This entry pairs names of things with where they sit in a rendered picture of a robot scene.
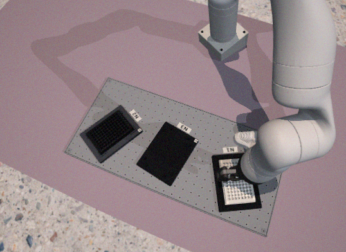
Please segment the cream label reading n3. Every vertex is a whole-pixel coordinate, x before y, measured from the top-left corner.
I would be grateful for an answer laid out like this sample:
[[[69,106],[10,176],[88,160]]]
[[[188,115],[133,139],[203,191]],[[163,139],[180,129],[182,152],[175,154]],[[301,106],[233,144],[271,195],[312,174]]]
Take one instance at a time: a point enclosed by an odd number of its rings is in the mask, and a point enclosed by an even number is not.
[[[191,128],[187,127],[186,125],[183,125],[182,123],[179,123],[177,126],[179,129],[187,132],[188,134],[190,133],[190,131],[192,130]]]

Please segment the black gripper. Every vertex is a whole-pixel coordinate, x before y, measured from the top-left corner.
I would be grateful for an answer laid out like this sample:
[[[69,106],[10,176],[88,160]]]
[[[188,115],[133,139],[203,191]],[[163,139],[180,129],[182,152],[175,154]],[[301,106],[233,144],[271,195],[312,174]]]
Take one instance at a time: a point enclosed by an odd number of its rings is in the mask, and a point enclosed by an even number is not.
[[[241,158],[240,157],[238,163],[236,166],[231,166],[229,169],[231,170],[227,170],[227,166],[223,166],[221,167],[219,170],[216,171],[216,176],[217,176],[217,181],[223,181],[224,183],[228,182],[228,181],[240,181],[240,180],[244,180],[247,183],[251,184],[251,185],[261,185],[262,183],[255,183],[253,181],[250,181],[242,172],[241,170]],[[228,175],[230,175],[230,177],[228,177]],[[236,178],[238,177],[238,178]]]

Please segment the cream label with black text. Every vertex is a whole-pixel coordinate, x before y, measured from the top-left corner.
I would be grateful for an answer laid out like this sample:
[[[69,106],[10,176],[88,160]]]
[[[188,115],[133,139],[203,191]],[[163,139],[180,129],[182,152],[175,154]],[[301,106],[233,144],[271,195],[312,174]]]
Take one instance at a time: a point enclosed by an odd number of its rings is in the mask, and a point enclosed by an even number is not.
[[[237,147],[224,147],[223,148],[223,154],[224,153],[232,153],[232,152],[238,152]]]

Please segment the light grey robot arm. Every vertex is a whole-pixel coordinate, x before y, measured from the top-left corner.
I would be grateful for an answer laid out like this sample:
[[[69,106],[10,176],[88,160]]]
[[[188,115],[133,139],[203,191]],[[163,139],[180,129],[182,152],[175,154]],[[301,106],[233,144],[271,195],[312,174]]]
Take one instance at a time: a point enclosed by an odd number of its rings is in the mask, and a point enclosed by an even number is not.
[[[270,2],[272,95],[278,104],[299,110],[234,135],[234,143],[247,150],[241,170],[255,183],[326,155],[336,139],[330,88],[337,40],[331,11],[325,0]],[[208,0],[214,41],[225,43],[235,37],[238,5],[239,0]]]

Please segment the white label with black n2 text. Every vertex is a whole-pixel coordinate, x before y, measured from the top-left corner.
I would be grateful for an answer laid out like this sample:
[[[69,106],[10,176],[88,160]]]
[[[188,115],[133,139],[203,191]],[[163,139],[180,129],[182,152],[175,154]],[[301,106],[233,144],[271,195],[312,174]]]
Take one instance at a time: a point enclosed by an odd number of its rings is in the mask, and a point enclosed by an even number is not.
[[[132,117],[137,121],[139,122],[141,120],[141,117],[137,114],[137,112],[135,110],[132,110],[131,112],[129,112]]]

